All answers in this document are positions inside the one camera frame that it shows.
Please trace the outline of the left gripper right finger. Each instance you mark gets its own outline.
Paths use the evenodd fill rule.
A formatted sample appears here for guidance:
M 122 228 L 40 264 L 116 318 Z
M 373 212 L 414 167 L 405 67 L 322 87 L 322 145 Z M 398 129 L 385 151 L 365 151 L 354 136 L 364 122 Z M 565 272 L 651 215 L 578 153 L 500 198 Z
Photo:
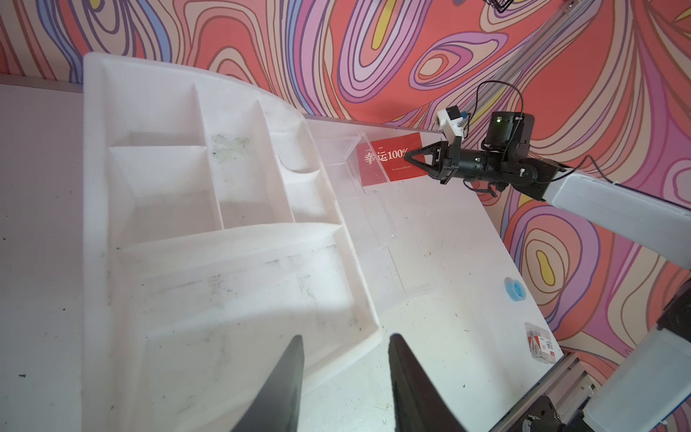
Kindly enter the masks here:
M 465 431 L 401 334 L 390 337 L 388 355 L 396 431 Z

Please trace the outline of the red postcard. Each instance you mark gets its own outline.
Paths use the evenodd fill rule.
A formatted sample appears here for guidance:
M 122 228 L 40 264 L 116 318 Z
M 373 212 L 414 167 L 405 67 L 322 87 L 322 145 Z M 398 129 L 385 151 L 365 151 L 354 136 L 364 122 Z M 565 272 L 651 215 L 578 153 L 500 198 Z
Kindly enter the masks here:
M 424 170 L 404 158 L 410 151 L 421 148 L 419 133 L 358 143 L 356 162 L 362 187 L 426 176 Z

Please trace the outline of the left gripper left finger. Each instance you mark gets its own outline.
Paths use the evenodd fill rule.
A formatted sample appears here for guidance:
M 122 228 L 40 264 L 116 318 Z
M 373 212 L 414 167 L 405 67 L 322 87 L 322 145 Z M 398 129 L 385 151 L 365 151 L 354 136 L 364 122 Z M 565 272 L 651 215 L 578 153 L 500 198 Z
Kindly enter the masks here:
M 296 431 L 302 400 L 303 338 L 292 338 L 248 410 L 232 428 L 239 431 Z

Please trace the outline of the white plastic drawer organizer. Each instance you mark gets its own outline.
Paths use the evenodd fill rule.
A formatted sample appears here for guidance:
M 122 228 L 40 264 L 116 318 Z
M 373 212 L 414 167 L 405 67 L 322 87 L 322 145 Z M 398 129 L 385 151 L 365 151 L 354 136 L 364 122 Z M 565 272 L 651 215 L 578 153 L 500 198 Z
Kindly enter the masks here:
M 304 116 L 232 77 L 84 59 L 86 431 L 227 431 L 294 337 L 311 391 L 381 326 Z

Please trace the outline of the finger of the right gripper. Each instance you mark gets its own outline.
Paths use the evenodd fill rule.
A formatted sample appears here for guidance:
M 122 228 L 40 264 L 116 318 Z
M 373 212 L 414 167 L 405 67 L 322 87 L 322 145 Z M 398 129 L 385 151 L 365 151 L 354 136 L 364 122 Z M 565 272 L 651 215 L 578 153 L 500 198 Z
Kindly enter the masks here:
M 447 141 L 438 141 L 420 149 L 412 149 L 405 154 L 404 159 L 408 162 L 439 162 L 446 157 L 448 147 Z
M 444 168 L 444 160 L 438 156 L 433 156 L 431 164 L 418 160 L 417 154 L 414 155 L 413 153 L 407 153 L 404 156 L 404 160 L 413 167 L 424 171 L 429 177 L 437 181 L 446 181 L 448 178 L 446 169 Z

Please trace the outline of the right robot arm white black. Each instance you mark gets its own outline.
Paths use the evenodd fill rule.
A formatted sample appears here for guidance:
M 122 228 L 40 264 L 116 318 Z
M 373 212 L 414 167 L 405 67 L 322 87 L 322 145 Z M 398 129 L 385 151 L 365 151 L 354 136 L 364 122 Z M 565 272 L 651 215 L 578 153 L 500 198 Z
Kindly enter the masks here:
M 529 154 L 534 117 L 491 115 L 480 149 L 465 149 L 468 113 L 437 113 L 444 138 L 405 155 L 442 184 L 454 178 L 508 187 L 690 265 L 690 212 L 604 177 Z M 551 368 L 498 424 L 499 431 L 650 431 L 690 396 L 690 288 L 684 285 L 642 342 L 600 389 L 575 357 Z

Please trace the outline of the clear plastic drawer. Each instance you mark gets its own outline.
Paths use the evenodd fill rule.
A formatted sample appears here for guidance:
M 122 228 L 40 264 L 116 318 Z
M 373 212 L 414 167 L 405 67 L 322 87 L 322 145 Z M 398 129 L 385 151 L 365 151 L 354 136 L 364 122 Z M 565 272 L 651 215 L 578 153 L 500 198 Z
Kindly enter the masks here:
M 357 124 L 307 120 L 345 218 L 374 306 L 386 311 L 406 297 L 390 245 L 398 237 L 383 201 L 390 180 Z

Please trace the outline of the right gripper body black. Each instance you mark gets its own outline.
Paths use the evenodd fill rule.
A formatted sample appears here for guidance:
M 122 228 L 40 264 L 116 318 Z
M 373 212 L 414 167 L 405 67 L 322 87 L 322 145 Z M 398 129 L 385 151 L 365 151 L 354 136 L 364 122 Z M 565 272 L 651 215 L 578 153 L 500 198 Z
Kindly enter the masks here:
M 464 149 L 459 143 L 439 142 L 439 182 L 453 178 L 488 183 L 510 183 L 518 179 L 518 164 L 509 161 L 509 145 Z

